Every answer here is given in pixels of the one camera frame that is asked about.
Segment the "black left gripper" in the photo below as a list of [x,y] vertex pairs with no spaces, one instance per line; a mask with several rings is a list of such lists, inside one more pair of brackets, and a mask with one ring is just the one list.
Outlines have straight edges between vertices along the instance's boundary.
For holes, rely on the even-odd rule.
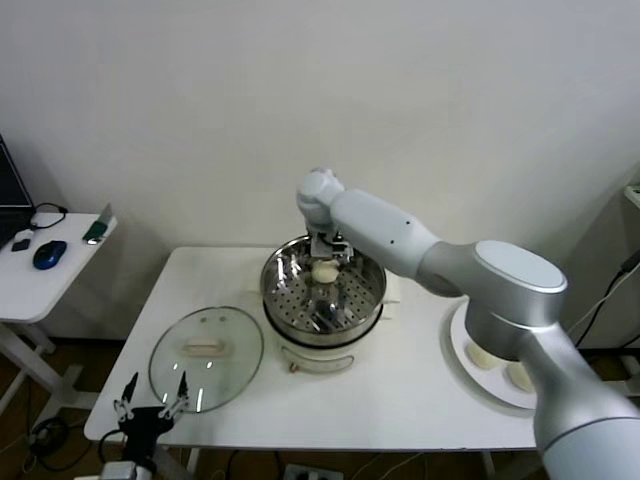
[[134,463],[145,463],[152,459],[158,438],[169,432],[189,406],[189,389],[186,373],[180,378],[175,400],[165,407],[131,407],[139,373],[133,374],[125,385],[119,399],[113,402],[119,430],[125,435],[126,443],[122,459]]

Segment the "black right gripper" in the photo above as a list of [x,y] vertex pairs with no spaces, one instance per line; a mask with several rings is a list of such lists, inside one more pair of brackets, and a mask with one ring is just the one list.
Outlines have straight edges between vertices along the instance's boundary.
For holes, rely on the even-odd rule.
[[326,250],[335,250],[335,260],[340,271],[361,269],[361,258],[343,234],[331,225],[306,223],[310,236],[310,256],[315,260],[326,259]]

